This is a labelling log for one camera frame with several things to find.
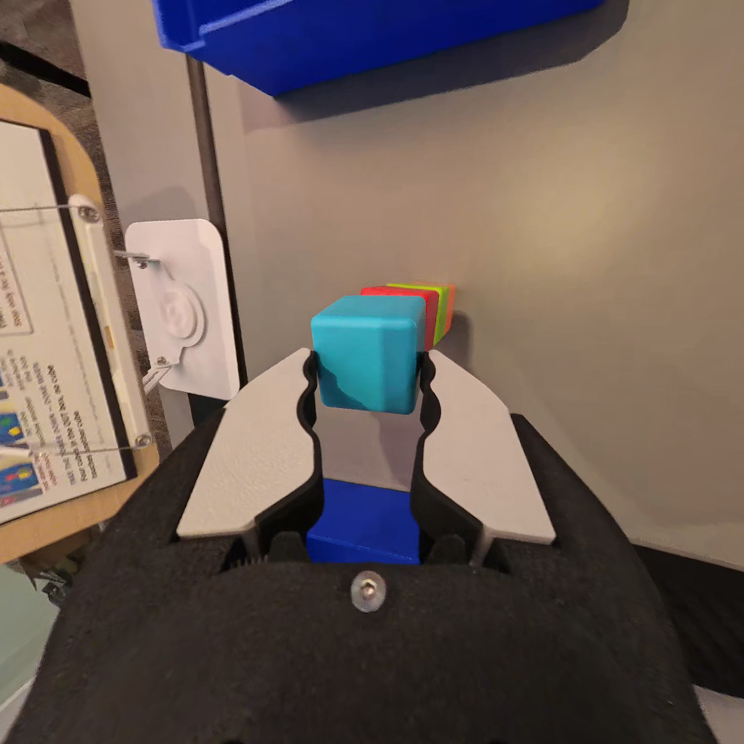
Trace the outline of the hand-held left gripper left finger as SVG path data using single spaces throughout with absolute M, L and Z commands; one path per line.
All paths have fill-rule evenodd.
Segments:
M 300 348 L 224 409 L 176 528 L 181 540 L 237 537 L 262 560 L 280 534 L 302 545 L 324 509 L 317 359 Z

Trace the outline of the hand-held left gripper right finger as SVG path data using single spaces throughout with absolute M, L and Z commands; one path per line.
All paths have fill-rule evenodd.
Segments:
M 411 511 L 424 564 L 456 536 L 472 566 L 497 541 L 553 545 L 556 532 L 513 419 L 498 396 L 441 352 L 420 369 L 423 433 L 417 442 Z

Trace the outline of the green cube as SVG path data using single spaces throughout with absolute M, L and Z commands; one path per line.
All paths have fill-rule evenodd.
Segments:
M 431 341 L 426 342 L 426 349 L 430 350 L 434 346 L 436 346 L 451 327 L 451 316 L 456 296 L 455 284 L 414 281 L 404 283 L 388 283 L 387 286 L 397 289 L 418 289 L 438 293 L 437 316 L 434 324 L 433 337 Z

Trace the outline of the blue plastic bin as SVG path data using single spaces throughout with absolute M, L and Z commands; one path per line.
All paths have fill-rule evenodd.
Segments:
M 152 1 L 162 47 L 272 97 L 572 17 L 599 1 Z
M 333 479 L 323 485 L 324 510 L 306 541 L 313 563 L 420 564 L 409 493 Z

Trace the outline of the printed instruction board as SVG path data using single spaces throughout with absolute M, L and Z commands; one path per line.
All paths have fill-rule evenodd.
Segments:
M 1 135 L 4 525 L 136 469 L 51 134 Z

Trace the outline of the red cube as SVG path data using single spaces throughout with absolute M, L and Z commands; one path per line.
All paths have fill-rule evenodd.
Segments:
M 443 296 L 443 290 L 443 285 L 431 283 L 393 283 L 377 286 L 367 286 L 362 288 L 360 294 L 368 296 L 421 296 L 425 301 L 424 349 L 425 351 L 430 351 L 434 347 L 434 342 L 437 341 L 439 338 L 437 336 L 437 329 L 439 328 L 440 305 Z

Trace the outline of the black wrist rest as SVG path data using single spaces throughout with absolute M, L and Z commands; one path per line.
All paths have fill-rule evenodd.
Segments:
M 743 572 L 635 545 L 698 687 L 743 698 Z

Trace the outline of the light blue cube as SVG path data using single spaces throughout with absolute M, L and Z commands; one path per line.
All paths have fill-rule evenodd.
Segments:
M 319 392 L 328 408 L 409 415 L 425 349 L 419 295 L 346 295 L 310 323 Z

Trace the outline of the orange cube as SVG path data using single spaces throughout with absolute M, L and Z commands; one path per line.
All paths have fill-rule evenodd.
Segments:
M 437 345 L 451 328 L 457 290 L 454 284 L 432 284 L 431 287 L 439 295 L 437 320 L 434 330 L 434 345 Z

